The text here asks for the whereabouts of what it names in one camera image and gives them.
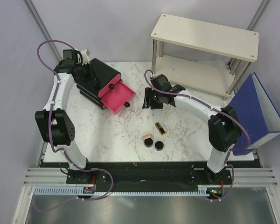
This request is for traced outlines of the black drawer organizer cabinet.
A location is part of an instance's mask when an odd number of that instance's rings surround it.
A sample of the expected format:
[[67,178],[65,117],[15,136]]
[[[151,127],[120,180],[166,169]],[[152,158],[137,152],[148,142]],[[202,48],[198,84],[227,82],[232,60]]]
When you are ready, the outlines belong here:
[[94,58],[88,64],[73,69],[73,77],[80,93],[91,102],[106,109],[101,98],[121,80],[121,73],[106,63]]

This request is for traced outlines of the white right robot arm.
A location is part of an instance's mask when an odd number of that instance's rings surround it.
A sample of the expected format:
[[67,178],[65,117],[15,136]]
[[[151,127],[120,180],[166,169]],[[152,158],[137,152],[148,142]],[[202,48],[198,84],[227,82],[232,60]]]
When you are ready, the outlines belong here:
[[162,109],[167,104],[186,110],[208,125],[212,151],[204,178],[211,184],[219,181],[230,151],[244,130],[234,108],[229,105],[224,108],[213,106],[193,96],[183,86],[172,86],[163,74],[148,78],[145,72],[144,78],[149,86],[145,89],[143,109]]

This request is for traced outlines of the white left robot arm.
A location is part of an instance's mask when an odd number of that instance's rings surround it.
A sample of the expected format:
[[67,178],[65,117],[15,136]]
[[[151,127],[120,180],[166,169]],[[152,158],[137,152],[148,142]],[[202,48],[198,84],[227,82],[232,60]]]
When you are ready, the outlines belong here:
[[73,72],[57,72],[47,67],[54,74],[54,83],[49,99],[43,110],[35,112],[35,120],[44,142],[53,153],[62,154],[70,169],[78,170],[77,179],[89,183],[93,172],[86,168],[88,160],[75,142],[75,126],[66,112],[70,91],[75,83]]

